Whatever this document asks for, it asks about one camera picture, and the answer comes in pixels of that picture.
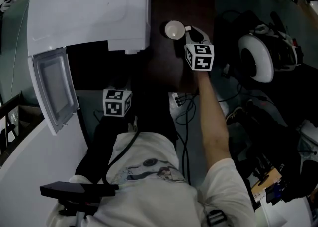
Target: microwave door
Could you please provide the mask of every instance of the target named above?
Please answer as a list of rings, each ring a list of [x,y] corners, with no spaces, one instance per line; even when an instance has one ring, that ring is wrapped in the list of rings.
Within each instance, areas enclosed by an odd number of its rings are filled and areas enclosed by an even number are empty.
[[[66,49],[34,55],[28,64],[42,113],[56,135],[79,108]]]

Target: white box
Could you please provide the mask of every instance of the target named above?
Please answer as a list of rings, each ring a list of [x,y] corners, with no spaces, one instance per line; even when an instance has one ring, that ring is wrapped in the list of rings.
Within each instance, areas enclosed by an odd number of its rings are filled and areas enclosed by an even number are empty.
[[[186,44],[185,59],[195,71],[211,71],[214,46],[206,44]]]
[[[124,117],[131,107],[131,98],[131,91],[104,89],[104,115],[112,117]]]

